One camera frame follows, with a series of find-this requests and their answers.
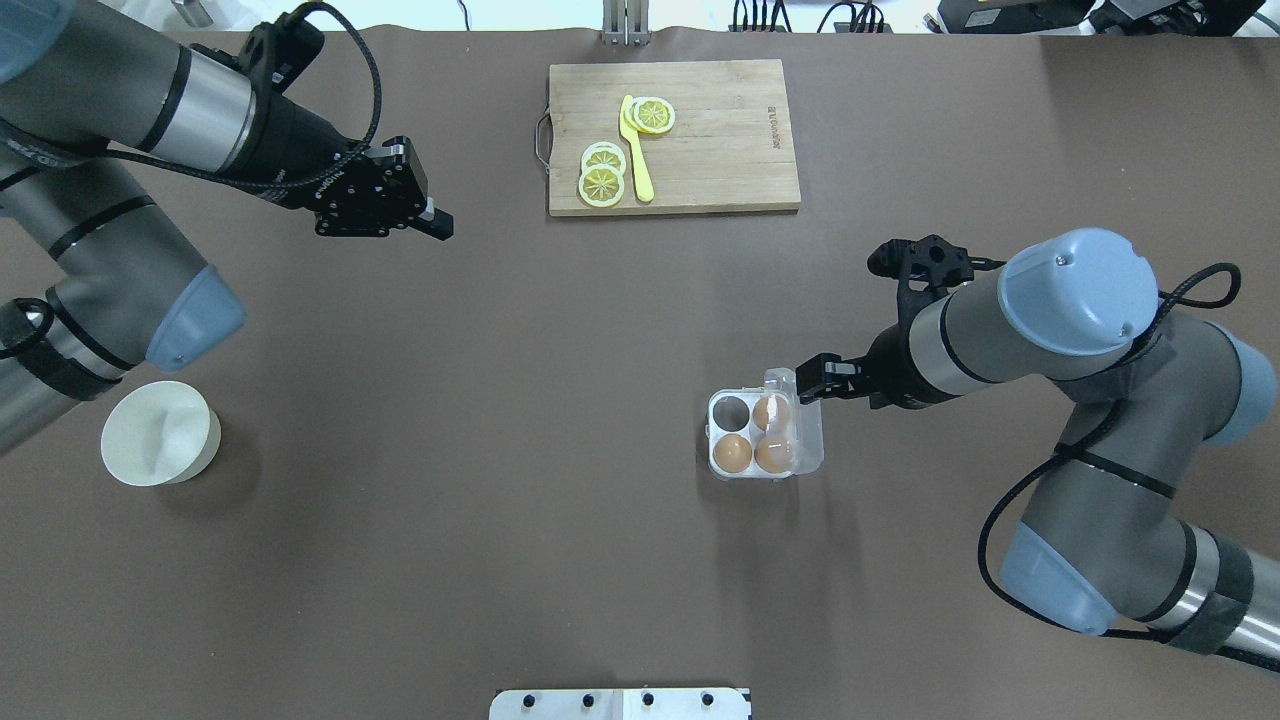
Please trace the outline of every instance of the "egg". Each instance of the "egg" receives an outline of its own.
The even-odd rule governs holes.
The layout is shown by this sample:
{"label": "egg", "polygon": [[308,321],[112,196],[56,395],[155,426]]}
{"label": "egg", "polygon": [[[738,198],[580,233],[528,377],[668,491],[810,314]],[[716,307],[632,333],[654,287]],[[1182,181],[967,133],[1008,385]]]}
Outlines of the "egg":
{"label": "egg", "polygon": [[751,464],[751,443],[740,434],[727,434],[716,443],[712,451],[716,464],[726,473],[741,473]]}
{"label": "egg", "polygon": [[760,445],[755,447],[755,462],[765,473],[773,473],[774,475],[787,473],[795,465],[795,448],[791,447],[791,441],[785,436],[764,436]]}
{"label": "egg", "polygon": [[781,429],[791,421],[791,405],[781,395],[765,395],[755,401],[755,410],[751,413],[755,427],[768,432]]}

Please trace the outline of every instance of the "lime slice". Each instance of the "lime slice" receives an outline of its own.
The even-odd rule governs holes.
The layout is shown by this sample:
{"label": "lime slice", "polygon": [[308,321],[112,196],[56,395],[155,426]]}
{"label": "lime slice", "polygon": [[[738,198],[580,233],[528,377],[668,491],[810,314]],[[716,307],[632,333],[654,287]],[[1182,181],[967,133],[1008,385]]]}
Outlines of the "lime slice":
{"label": "lime slice", "polygon": [[591,165],[613,165],[620,173],[627,172],[626,155],[612,142],[596,142],[582,151],[582,172]]}
{"label": "lime slice", "polygon": [[622,190],[622,172],[613,165],[591,165],[577,178],[577,195],[591,208],[617,205]]}
{"label": "lime slice", "polygon": [[662,97],[636,97],[627,115],[637,131],[649,135],[662,135],[676,124],[676,109]]}

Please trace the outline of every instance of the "wooden cutting board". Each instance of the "wooden cutting board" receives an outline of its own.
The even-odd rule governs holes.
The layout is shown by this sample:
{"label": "wooden cutting board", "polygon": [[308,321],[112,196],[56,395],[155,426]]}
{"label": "wooden cutting board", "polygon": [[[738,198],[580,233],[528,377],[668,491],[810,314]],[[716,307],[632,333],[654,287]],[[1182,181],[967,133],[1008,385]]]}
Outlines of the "wooden cutting board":
{"label": "wooden cutting board", "polygon": [[[662,136],[640,136],[654,199],[640,202],[630,146],[618,135],[623,95],[676,108]],[[781,60],[552,65],[552,215],[755,213],[800,208]],[[612,208],[577,195],[582,151],[608,140],[627,152],[626,193]]]}

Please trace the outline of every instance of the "blue plastic cover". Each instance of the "blue plastic cover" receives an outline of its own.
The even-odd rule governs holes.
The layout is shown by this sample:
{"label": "blue plastic cover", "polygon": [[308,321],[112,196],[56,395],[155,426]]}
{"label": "blue plastic cover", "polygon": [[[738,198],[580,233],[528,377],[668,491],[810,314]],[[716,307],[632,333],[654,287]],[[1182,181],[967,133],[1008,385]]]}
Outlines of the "blue plastic cover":
{"label": "blue plastic cover", "polygon": [[1156,316],[1156,274],[1133,245],[1080,228],[1014,255],[1000,274],[1000,307],[1030,342],[1060,355],[1124,347]]}
{"label": "blue plastic cover", "polygon": [[1024,523],[1014,529],[1000,582],[1036,612],[1087,635],[1107,632],[1117,615],[1079,570]]}
{"label": "blue plastic cover", "polygon": [[1231,419],[1222,425],[1221,430],[1204,438],[1204,442],[1231,445],[1244,439],[1244,436],[1249,434],[1271,414],[1271,409],[1276,404],[1276,372],[1267,356],[1257,348],[1240,342],[1222,325],[1210,324],[1221,331],[1226,340],[1231,341],[1231,347],[1235,348],[1235,357],[1240,361],[1240,398],[1235,402]]}
{"label": "blue plastic cover", "polygon": [[74,9],[76,0],[0,0],[0,83],[36,64]]}
{"label": "blue plastic cover", "polygon": [[178,296],[147,347],[147,360],[177,373],[244,324],[244,306],[212,265]]}

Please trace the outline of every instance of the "white bowl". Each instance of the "white bowl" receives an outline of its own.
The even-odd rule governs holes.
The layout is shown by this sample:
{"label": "white bowl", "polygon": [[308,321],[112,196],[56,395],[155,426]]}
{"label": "white bowl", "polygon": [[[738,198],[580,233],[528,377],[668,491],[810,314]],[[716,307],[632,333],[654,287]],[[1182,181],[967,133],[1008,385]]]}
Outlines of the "white bowl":
{"label": "white bowl", "polygon": [[196,388],[163,380],[124,396],[102,427],[102,462],[137,487],[180,483],[209,466],[221,442],[218,415]]}

